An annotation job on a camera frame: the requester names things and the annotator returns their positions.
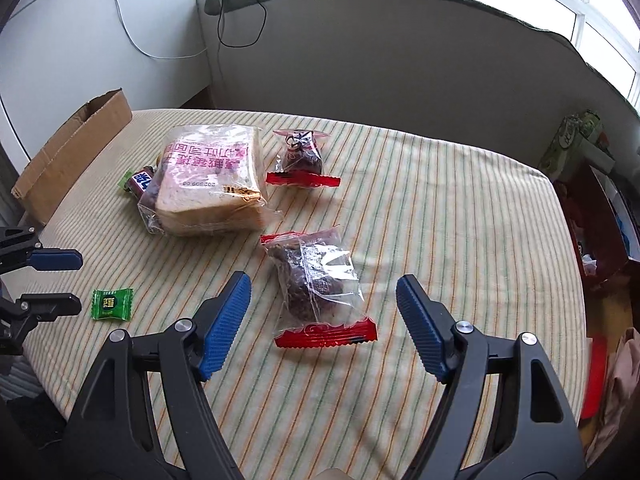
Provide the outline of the green patterned gift bag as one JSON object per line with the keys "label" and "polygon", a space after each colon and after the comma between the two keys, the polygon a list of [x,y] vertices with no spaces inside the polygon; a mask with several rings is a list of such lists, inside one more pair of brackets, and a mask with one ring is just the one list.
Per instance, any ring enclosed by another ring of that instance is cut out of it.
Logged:
{"label": "green patterned gift bag", "polygon": [[538,169],[554,182],[568,180],[582,164],[609,174],[615,165],[600,116],[592,110],[568,115],[544,152]]}

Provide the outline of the white cabinet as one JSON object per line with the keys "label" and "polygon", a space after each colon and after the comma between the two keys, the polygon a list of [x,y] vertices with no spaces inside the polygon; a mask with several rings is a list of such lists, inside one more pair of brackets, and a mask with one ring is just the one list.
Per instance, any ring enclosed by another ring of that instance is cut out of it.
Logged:
{"label": "white cabinet", "polygon": [[96,96],[178,107],[208,84],[196,0],[20,0],[1,32],[1,145],[21,171]]}

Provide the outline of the small Snickers bar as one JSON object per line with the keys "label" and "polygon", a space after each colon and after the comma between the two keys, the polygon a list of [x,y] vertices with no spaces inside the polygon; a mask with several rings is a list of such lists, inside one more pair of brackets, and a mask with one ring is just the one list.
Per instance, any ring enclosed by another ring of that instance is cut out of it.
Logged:
{"label": "small Snickers bar", "polygon": [[132,177],[128,181],[129,191],[127,193],[134,196],[136,200],[140,200],[153,180],[154,168],[152,166],[144,166],[140,170],[131,172]]}

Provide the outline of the bagged sliced bread loaf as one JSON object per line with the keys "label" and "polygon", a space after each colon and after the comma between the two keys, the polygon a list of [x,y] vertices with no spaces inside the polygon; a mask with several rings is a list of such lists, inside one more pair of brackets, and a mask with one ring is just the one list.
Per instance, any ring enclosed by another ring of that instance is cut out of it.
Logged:
{"label": "bagged sliced bread loaf", "polygon": [[254,126],[172,128],[138,211],[152,234],[261,231],[279,217],[268,204],[262,132]]}

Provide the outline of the dark snack bag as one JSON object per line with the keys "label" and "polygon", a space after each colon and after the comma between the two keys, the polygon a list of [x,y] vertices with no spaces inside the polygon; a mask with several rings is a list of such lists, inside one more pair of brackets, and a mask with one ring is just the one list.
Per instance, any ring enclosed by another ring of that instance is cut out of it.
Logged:
{"label": "dark snack bag", "polygon": [[266,173],[268,184],[296,188],[338,188],[341,185],[340,177],[323,172],[321,144],[329,133],[309,129],[278,129],[272,133],[284,144],[273,170]]}
{"label": "dark snack bag", "polygon": [[260,244],[277,270],[282,296],[277,347],[322,349],[378,339],[338,229],[268,234]]}

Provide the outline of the dark green candy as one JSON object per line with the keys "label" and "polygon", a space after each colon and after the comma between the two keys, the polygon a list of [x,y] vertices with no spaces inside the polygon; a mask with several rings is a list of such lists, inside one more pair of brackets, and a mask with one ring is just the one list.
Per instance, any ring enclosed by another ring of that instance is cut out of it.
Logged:
{"label": "dark green candy", "polygon": [[134,290],[132,288],[96,289],[91,298],[91,317],[95,321],[128,322],[131,318]]}

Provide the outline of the red envelope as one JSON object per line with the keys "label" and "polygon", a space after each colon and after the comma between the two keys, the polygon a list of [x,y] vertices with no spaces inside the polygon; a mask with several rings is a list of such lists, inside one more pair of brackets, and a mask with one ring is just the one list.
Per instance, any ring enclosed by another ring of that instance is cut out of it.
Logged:
{"label": "red envelope", "polygon": [[608,369],[608,342],[605,336],[596,335],[590,340],[590,359],[584,403],[580,419],[593,418],[600,410]]}

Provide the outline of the brown cardboard box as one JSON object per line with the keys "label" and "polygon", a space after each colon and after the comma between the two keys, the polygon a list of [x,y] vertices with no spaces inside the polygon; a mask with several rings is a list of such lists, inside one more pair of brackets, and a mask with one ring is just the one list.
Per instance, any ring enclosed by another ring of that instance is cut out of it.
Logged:
{"label": "brown cardboard box", "polygon": [[47,224],[79,177],[131,119],[125,93],[117,89],[88,101],[60,125],[11,190],[29,217]]}

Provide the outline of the light green candy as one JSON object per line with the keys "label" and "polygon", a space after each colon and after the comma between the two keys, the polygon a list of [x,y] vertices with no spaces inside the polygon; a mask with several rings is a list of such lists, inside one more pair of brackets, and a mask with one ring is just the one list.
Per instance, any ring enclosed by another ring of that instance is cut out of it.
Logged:
{"label": "light green candy", "polygon": [[125,174],[118,181],[118,187],[121,188],[123,191],[128,192],[129,191],[128,181],[131,177],[132,177],[132,172],[130,170],[126,171]]}

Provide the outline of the red storage box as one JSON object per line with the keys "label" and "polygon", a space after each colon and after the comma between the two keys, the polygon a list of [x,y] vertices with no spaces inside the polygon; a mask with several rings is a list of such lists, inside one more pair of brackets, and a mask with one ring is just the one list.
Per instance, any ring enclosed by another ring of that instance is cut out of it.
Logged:
{"label": "red storage box", "polygon": [[554,184],[586,289],[639,278],[639,226],[614,181],[586,162]]}

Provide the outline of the pink crumpled cloth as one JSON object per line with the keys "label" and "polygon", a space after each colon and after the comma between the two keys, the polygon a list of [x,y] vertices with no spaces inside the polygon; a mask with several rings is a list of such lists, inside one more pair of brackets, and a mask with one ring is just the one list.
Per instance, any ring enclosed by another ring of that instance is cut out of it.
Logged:
{"label": "pink crumpled cloth", "polygon": [[620,432],[623,414],[631,406],[631,398],[638,385],[639,332],[634,327],[629,327],[620,337],[616,351],[608,358],[604,408],[600,427],[586,452],[588,466],[603,454]]}

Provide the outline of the white window frame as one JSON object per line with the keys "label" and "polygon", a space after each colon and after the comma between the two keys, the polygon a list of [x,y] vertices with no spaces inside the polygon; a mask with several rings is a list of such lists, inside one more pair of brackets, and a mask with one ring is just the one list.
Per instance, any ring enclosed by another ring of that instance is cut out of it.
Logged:
{"label": "white window frame", "polygon": [[570,40],[633,106],[639,106],[639,24],[624,0],[477,0]]}

